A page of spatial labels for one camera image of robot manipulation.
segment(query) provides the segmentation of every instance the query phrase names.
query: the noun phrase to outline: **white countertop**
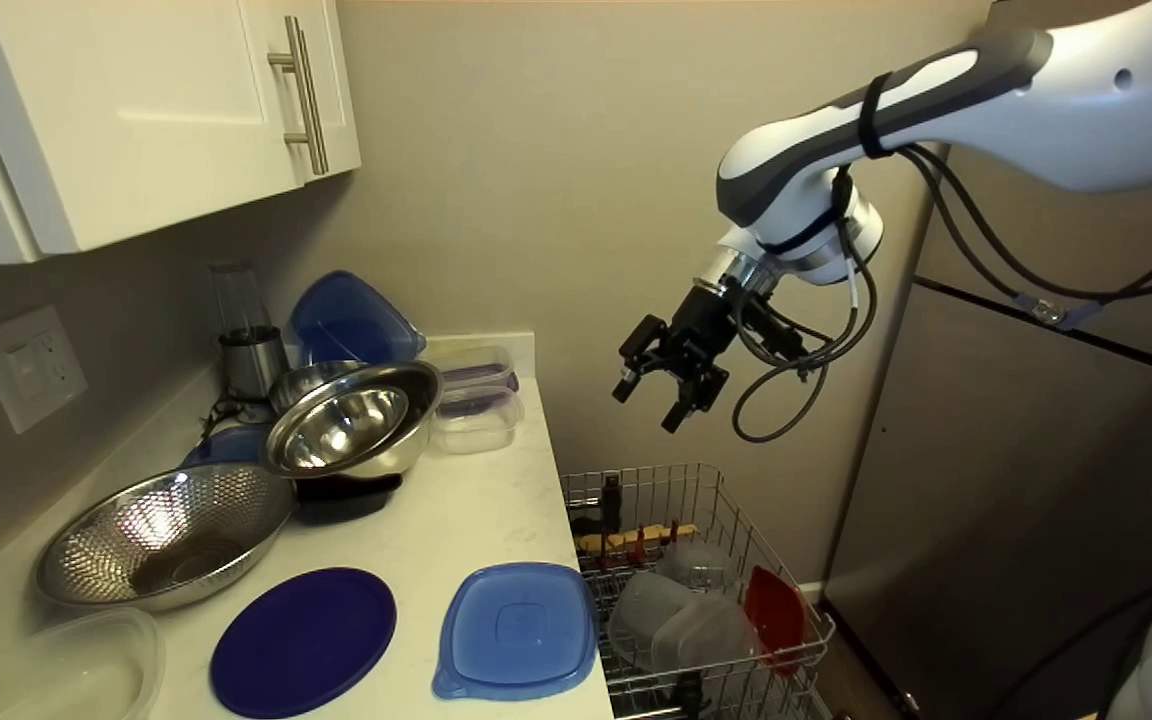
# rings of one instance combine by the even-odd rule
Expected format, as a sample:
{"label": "white countertop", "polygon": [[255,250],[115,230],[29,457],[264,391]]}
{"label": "white countertop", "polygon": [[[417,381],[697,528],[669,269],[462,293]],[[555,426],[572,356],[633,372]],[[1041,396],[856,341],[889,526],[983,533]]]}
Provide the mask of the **white countertop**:
{"label": "white countertop", "polygon": [[[228,718],[209,690],[209,661],[221,631],[260,593],[312,569],[364,569],[395,595],[395,636],[379,665],[343,695],[312,718],[447,718],[447,720],[594,720],[612,718],[600,665],[572,693],[548,699],[435,699],[438,623],[462,578],[486,563],[548,561],[576,569],[561,471],[548,444],[544,403],[529,354],[520,356],[523,421],[514,439],[480,457],[420,457],[400,492],[374,518],[338,526],[288,526],[277,548],[237,588],[166,615],[159,630],[159,690],[153,720]],[[178,389],[143,427],[118,444],[92,475],[147,475],[175,464],[195,439],[195,415],[209,410],[209,381]],[[100,479],[77,484],[61,503],[0,554],[0,652],[36,630],[29,607],[29,574],[45,542],[87,499]]]}

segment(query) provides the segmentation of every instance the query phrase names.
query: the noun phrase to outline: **metal cabinet handle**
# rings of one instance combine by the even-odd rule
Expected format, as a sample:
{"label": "metal cabinet handle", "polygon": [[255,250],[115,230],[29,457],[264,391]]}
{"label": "metal cabinet handle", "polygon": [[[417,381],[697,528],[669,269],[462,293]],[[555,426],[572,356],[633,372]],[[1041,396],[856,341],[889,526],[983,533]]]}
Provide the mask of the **metal cabinet handle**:
{"label": "metal cabinet handle", "polygon": [[288,30],[288,51],[266,51],[266,63],[277,71],[296,78],[296,102],[301,102],[301,119],[304,119],[304,127],[288,132],[282,145],[288,147],[304,145],[312,175],[328,175],[328,141],[322,141],[322,119],[321,119],[321,97],[312,88],[304,30],[296,16],[282,16],[282,30]]}

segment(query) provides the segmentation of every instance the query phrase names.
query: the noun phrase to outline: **wire dish rack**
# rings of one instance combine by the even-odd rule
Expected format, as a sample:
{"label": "wire dish rack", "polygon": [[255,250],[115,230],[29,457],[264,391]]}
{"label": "wire dish rack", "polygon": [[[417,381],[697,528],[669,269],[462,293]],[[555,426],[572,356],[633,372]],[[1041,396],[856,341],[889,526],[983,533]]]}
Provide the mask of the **wire dish rack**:
{"label": "wire dish rack", "polygon": [[640,569],[655,569],[675,542],[702,542],[725,548],[734,583],[725,593],[746,607],[750,574],[773,574],[788,588],[791,578],[743,526],[741,507],[725,495],[716,470],[600,470],[565,475],[569,522],[576,538],[581,578],[600,611],[600,658],[617,718],[702,718],[702,720],[827,720],[816,695],[816,669],[831,644],[831,622],[799,605],[804,631],[795,644],[746,649],[685,665],[634,669],[606,644],[606,615]]}

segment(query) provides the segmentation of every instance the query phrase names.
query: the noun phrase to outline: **metal bowl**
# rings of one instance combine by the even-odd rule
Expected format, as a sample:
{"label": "metal bowl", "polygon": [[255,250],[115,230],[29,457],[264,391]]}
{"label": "metal bowl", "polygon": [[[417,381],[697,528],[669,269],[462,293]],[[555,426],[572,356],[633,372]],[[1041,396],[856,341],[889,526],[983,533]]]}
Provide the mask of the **metal bowl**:
{"label": "metal bowl", "polygon": [[424,415],[435,403],[432,363],[333,363],[293,372],[277,391],[278,421],[266,433],[266,470],[314,479],[400,475],[424,448]]}
{"label": "metal bowl", "polygon": [[246,578],[293,507],[293,479],[260,464],[159,471],[64,526],[40,557],[40,588],[77,607],[184,607]]}

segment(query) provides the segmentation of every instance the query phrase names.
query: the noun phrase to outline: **outlet cover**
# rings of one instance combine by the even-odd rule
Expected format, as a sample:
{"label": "outlet cover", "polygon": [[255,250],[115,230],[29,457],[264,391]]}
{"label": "outlet cover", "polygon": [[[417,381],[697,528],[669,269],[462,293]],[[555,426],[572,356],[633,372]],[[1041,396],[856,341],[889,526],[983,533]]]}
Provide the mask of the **outlet cover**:
{"label": "outlet cover", "polygon": [[85,367],[53,303],[0,324],[0,403],[17,438],[85,396],[85,389]]}

